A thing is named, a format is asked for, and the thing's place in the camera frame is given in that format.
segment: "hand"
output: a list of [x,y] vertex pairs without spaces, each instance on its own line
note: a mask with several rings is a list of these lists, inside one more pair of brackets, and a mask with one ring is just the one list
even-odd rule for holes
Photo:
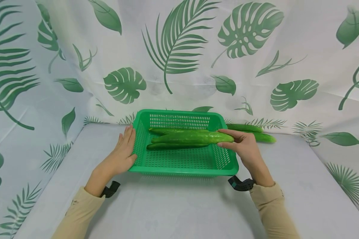
[[129,170],[137,159],[136,154],[132,154],[134,141],[136,140],[136,130],[132,125],[127,126],[124,135],[120,133],[118,142],[111,153],[93,170],[85,190],[95,197],[101,196],[106,184],[116,174],[121,174]]
[[252,133],[228,129],[218,131],[234,137],[234,143],[223,142],[218,143],[218,146],[235,151],[258,185],[271,187],[275,184]]

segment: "black wrist strap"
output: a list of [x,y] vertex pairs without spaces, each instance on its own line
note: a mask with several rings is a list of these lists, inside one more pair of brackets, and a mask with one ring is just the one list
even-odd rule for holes
[[117,191],[118,187],[120,186],[120,183],[117,183],[116,181],[112,181],[112,184],[110,185],[110,187],[105,187],[104,191],[102,191],[101,196],[104,196],[108,199],[111,196],[113,196],[113,194]]
[[246,179],[245,181],[240,181],[239,178],[237,176],[232,176],[228,182],[230,183],[230,185],[233,187],[234,190],[237,191],[249,191],[251,189],[253,189],[253,186],[255,184],[255,181],[252,179]]

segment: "right hand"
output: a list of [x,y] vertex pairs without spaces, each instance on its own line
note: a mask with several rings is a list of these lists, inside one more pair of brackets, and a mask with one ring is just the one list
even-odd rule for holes
[[258,185],[271,187],[275,184],[252,133],[228,129],[219,129],[218,132],[234,137],[234,143],[223,142],[218,146],[235,151]]

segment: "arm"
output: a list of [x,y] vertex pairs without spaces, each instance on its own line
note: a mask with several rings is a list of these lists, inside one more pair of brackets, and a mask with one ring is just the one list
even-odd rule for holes
[[105,200],[105,196],[100,196],[106,184],[116,174],[128,171],[136,161],[137,155],[131,156],[135,139],[136,130],[132,126],[126,127],[114,150],[97,165],[86,186],[74,196],[52,239],[84,239],[92,217]]
[[250,196],[257,207],[269,239],[300,239],[293,221],[286,211],[285,197],[276,184],[260,154],[252,133],[220,129],[235,138],[235,143],[219,143],[240,156],[243,165],[256,182]]

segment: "left hand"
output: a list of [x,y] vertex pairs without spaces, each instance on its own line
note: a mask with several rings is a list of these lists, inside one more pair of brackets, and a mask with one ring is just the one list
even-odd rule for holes
[[93,170],[85,190],[95,196],[101,196],[106,184],[116,174],[121,174],[129,170],[137,159],[136,154],[132,154],[134,141],[136,140],[136,130],[132,125],[127,126],[124,135],[120,133],[118,142],[111,153]]

